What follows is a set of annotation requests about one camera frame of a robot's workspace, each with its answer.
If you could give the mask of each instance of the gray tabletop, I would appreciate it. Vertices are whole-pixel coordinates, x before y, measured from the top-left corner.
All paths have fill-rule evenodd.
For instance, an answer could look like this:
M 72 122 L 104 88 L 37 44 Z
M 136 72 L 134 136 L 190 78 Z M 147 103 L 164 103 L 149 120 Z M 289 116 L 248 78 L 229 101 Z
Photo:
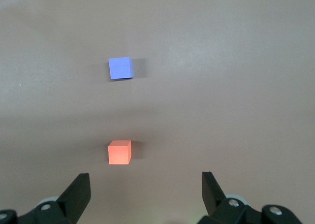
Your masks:
M 125 56 L 134 78 L 110 80 Z M 312 223 L 314 62 L 314 0 L 0 0 L 0 209 L 88 172 L 80 224 L 194 224 L 212 171 Z

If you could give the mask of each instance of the cube front face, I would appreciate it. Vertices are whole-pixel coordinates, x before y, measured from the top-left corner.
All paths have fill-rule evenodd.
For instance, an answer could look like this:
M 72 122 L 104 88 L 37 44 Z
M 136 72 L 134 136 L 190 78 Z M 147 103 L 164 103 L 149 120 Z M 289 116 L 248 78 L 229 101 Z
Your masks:
M 108 161 L 112 165 L 127 165 L 131 159 L 131 140 L 113 140 L 108 146 Z
M 110 58 L 108 63 L 110 78 L 112 80 L 133 78 L 133 65 L 131 58 Z

